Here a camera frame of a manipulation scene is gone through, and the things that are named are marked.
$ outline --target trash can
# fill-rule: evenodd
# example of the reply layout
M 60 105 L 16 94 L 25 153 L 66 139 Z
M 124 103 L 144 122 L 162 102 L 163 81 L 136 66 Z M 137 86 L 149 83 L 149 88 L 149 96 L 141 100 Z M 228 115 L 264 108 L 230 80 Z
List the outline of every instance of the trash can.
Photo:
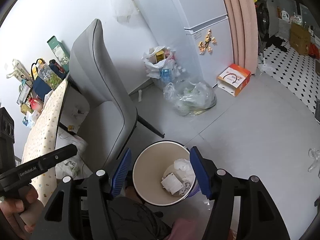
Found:
M 159 141 L 144 149 L 133 166 L 133 184 L 142 199 L 154 206 L 171 206 L 200 190 L 196 177 L 183 196 L 171 195 L 161 185 L 167 168 L 177 159 L 189 158 L 189 151 L 173 141 Z

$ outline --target orange and white cardboard box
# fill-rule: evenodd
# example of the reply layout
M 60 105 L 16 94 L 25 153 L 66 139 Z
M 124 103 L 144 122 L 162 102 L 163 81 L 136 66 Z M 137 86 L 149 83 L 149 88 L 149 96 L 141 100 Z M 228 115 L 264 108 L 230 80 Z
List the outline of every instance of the orange and white cardboard box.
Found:
M 251 72 L 249 70 L 236 64 L 231 64 L 217 77 L 218 87 L 236 97 L 246 84 L 248 84 L 250 76 Z

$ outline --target black and white tiled floor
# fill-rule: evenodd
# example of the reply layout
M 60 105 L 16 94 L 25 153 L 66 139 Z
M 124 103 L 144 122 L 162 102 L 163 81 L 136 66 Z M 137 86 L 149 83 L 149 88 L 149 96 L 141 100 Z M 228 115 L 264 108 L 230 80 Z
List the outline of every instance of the black and white tiled floor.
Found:
M 314 113 L 316 100 L 320 99 L 320 77 L 315 72 L 316 60 L 299 55 L 288 41 L 282 45 L 288 52 L 282 52 L 274 45 L 264 49 L 267 62 L 271 62 L 274 68 L 273 71 L 265 72 L 287 87 Z

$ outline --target refrigerator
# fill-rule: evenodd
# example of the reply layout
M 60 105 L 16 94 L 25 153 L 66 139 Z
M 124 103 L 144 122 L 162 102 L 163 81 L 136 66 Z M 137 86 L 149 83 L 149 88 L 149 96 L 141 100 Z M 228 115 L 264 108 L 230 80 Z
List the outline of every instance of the refrigerator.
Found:
M 230 25 L 224 0 L 134 0 L 159 46 L 174 49 L 178 65 L 210 86 L 233 63 Z M 212 53 L 199 43 L 211 30 Z

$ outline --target white detergent bottle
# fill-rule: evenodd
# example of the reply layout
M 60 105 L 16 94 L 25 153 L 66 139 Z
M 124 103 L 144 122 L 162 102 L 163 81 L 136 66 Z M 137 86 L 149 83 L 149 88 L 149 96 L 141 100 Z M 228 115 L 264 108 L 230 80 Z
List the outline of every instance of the white detergent bottle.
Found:
M 285 20 L 286 22 L 290 22 L 289 14 L 285 10 L 281 11 L 281 19 Z

